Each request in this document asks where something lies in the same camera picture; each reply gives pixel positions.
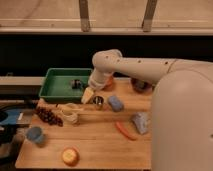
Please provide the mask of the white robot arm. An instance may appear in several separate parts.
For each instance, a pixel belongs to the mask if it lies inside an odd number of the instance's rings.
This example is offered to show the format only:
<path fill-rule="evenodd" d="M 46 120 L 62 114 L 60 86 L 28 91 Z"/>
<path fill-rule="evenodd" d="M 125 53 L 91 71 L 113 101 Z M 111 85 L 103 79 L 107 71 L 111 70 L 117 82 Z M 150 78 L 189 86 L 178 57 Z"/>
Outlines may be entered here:
<path fill-rule="evenodd" d="M 213 62 L 127 58 L 112 49 L 95 53 L 92 63 L 94 90 L 114 72 L 154 86 L 152 171 L 213 171 Z"/>

